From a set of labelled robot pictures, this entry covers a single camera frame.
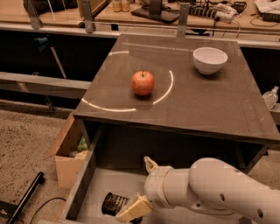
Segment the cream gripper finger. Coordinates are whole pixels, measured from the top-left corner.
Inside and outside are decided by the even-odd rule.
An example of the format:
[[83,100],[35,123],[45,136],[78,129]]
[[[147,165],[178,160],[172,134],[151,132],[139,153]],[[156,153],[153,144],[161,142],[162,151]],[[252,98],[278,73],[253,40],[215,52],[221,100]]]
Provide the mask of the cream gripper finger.
[[151,173],[153,170],[158,168],[158,164],[150,157],[145,156],[143,160],[145,162],[145,168],[148,173]]
[[115,218],[119,222],[130,222],[149,214],[153,205],[146,195],[135,194],[116,214]]

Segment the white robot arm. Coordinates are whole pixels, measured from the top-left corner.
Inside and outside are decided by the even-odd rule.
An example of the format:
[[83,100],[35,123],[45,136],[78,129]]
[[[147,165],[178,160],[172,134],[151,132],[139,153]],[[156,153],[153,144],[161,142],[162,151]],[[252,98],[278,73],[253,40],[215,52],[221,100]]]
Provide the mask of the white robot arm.
[[160,166],[149,157],[144,162],[144,195],[135,195],[121,208],[115,216],[120,222],[144,216],[154,207],[184,207],[213,217],[280,224],[280,191],[217,158],[199,159],[185,169]]

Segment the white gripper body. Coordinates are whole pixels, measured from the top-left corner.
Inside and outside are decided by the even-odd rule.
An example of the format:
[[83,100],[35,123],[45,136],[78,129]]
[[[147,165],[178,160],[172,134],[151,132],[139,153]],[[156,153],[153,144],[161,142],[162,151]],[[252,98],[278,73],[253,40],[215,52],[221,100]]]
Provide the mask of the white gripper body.
[[149,201],[158,207],[173,208],[165,197],[165,177],[172,168],[170,166],[158,166],[153,168],[144,183],[144,193]]

